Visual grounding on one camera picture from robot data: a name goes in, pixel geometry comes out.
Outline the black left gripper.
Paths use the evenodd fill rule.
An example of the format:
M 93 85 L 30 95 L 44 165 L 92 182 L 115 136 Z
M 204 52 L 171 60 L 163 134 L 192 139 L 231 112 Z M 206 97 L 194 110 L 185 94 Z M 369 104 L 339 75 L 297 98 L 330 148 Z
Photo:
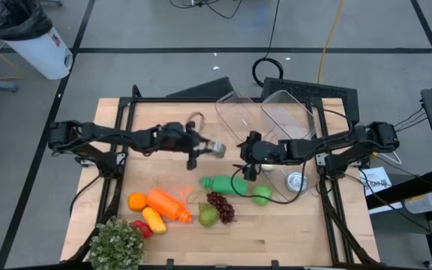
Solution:
M 194 170 L 197 167 L 197 157 L 199 155 L 213 155 L 211 149 L 215 146 L 215 141 L 211 139 L 200 139 L 200 135 L 195 130 L 194 121 L 188 121 L 185 125 L 180 122 L 169 122 L 161 129 L 163 136 L 161 147 L 168 152 L 182 152 L 188 154 L 187 170 Z

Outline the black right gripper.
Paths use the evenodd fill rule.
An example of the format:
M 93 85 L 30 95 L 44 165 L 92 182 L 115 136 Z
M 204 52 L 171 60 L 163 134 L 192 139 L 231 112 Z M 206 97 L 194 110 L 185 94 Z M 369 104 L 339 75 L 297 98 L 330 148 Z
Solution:
M 240 148 L 240 158 L 245 165 L 232 164 L 238 169 L 242 168 L 244 179 L 255 182 L 262 164 L 287 165 L 287 141 L 279 139 L 276 142 L 262 140 L 262 134 L 251 131 L 244 142 L 236 145 Z

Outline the blue label tuna can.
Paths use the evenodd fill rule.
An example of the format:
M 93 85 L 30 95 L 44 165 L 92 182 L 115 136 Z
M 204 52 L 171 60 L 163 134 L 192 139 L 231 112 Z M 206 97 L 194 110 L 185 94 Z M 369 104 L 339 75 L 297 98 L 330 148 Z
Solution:
M 208 143 L 208 148 L 210 150 L 211 155 L 216 158 L 224 158 L 226 154 L 226 146 L 222 143 L 221 140 L 212 140 Z

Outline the green plastic bottle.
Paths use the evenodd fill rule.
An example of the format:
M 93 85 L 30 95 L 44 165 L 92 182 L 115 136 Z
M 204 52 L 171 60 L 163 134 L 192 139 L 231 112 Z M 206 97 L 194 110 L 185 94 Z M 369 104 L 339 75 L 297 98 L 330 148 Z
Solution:
M 204 176 L 199 180 L 201 186 L 219 194 L 243 194 L 248 193 L 248 183 L 241 178 L 231 178 L 230 175 Z

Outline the green apple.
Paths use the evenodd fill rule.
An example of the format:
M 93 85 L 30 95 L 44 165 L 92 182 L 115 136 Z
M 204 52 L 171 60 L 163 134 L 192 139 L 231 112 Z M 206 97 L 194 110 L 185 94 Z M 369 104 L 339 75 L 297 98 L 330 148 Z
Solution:
M 252 200 L 258 206 L 266 206 L 269 204 L 269 199 L 272 198 L 272 190 L 268 185 L 259 184 L 252 190 Z

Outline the red grape bunch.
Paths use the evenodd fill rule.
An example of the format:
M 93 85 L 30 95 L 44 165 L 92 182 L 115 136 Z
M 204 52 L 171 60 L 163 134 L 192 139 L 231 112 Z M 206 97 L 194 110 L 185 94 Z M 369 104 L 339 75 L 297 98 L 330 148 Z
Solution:
M 206 198 L 208 203 L 219 211 L 220 219 L 224 224 L 230 224 L 233 222 L 235 210 L 224 196 L 220 193 L 211 192 L 206 194 Z

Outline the text label tin can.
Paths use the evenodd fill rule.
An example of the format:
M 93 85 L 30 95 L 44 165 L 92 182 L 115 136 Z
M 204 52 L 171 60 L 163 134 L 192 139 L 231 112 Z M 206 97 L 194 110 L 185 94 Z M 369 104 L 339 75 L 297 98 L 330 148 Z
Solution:
M 286 188 L 293 193 L 307 190 L 308 180 L 300 172 L 292 172 L 286 177 Z

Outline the green pear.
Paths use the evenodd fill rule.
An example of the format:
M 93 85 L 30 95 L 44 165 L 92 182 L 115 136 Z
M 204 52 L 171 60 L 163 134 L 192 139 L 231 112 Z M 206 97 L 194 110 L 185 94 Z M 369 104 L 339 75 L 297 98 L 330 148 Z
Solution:
M 199 222 L 204 227 L 212 227 L 219 221 L 220 214 L 216 207 L 208 203 L 199 204 Z

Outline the orange plastic bottle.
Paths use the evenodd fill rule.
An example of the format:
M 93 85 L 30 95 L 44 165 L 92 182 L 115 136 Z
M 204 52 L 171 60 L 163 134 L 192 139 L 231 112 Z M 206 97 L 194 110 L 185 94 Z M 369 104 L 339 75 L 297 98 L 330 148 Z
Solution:
M 172 197 L 159 187 L 152 188 L 146 197 L 148 206 L 172 221 L 189 223 L 193 220 L 192 214 L 182 202 Z

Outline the orange fruit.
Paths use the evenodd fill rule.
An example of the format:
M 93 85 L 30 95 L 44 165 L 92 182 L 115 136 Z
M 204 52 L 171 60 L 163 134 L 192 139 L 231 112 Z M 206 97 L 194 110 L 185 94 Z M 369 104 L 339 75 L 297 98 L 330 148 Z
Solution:
M 146 195 L 144 193 L 131 193 L 127 197 L 127 206 L 133 212 L 141 212 L 146 206 Z

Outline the yellow mango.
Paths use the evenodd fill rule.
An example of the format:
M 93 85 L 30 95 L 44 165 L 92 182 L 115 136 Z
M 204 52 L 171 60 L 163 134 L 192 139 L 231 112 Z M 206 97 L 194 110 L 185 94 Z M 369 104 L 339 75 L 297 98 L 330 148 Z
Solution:
M 142 216 L 148 224 L 151 231 L 155 234 L 163 234 L 167 231 L 167 227 L 163 222 L 160 214 L 151 207 L 145 207 L 142 210 Z

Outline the black angled panel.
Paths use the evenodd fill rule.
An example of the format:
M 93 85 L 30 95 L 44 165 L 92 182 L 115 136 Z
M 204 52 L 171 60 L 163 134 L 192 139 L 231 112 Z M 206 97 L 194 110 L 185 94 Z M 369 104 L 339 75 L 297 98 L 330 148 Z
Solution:
M 228 76 L 214 79 L 200 85 L 168 94 L 167 98 L 222 98 L 233 92 L 234 88 Z

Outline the red bell pepper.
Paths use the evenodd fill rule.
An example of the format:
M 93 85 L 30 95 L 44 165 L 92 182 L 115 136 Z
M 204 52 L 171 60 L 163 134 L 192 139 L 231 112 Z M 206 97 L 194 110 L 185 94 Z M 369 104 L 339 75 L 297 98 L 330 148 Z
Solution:
M 132 225 L 140 231 L 144 239 L 148 239 L 154 234 L 149 225 L 141 220 L 135 220 Z

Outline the white box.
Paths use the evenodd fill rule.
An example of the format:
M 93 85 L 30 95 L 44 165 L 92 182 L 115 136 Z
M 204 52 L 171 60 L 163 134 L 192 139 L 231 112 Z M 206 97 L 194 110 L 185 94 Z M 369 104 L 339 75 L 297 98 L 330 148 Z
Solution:
M 412 214 L 432 212 L 432 192 L 405 199 L 403 205 Z

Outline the white trash can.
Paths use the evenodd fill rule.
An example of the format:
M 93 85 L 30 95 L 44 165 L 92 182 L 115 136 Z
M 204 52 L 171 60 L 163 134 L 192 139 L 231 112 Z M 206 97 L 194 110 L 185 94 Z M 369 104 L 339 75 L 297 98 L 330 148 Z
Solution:
M 6 44 L 48 80 L 59 80 L 70 73 L 73 53 L 54 27 L 40 37 Z

